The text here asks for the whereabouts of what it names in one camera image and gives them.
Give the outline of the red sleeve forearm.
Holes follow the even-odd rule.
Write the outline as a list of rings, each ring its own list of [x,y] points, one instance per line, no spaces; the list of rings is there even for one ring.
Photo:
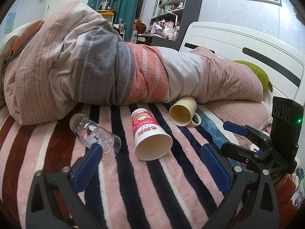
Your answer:
[[[285,228],[297,213],[298,209],[291,200],[295,193],[295,183],[292,175],[286,174],[285,177],[275,185],[275,193],[279,210],[279,228]]]

